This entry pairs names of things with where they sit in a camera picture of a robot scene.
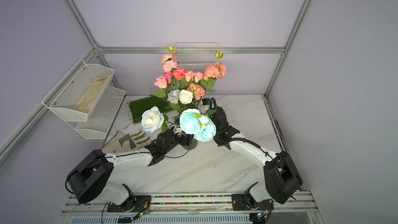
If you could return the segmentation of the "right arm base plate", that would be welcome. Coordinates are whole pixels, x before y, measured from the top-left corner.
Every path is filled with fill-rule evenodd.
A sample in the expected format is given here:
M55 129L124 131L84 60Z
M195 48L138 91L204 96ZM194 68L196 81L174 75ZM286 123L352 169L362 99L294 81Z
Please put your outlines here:
M234 211L272 211L273 199L266 189L265 183L251 185L243 194L232 194Z

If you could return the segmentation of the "orange pink peony stem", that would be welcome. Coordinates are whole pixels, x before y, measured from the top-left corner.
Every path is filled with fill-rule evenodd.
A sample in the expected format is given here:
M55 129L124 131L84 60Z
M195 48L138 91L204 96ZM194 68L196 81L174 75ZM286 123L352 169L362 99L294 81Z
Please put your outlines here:
M219 79L225 78L227 75L227 67L221 63L224 54L221 50L216 52L217 62L205 68L203 78L200 80L200 86L205 92L215 92L214 85Z

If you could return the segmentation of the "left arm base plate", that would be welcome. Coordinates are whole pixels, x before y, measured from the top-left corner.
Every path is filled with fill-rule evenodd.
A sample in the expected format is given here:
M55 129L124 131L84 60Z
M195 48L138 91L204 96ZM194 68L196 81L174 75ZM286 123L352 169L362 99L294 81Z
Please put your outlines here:
M128 196L123 202L111 200L107 207L108 213L141 213L150 208L152 196L132 195Z

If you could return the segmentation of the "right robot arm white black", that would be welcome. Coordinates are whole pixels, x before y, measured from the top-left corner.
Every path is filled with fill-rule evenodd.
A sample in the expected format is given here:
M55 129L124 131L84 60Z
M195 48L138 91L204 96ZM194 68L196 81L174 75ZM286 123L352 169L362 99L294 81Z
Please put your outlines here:
M244 194L232 196L238 210L271 209L274 202L286 203L302 186L302 178L291 158L285 152L274 152L246 139L238 129L229 125L227 115L214 98L203 100L209 106L210 119L217 127L214 141L218 146L238 152L263 170L264 182L249 186Z

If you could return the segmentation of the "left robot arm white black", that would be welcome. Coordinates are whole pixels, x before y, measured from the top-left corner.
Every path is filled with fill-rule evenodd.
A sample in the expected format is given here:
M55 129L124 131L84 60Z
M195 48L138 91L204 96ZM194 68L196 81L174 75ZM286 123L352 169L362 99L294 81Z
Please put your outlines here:
M177 145L191 149L193 134L187 134L179 128L171 128L160 133L145 147L147 151L131 152L122 155L107 155L99 149L89 153L75 167L65 181L65 188L74 194L80 204L93 200L103 200L113 204L119 211L130 212L136 207L147 207L146 201L139 200L127 184L116 184L111 177L134 168L150 167L158 164Z

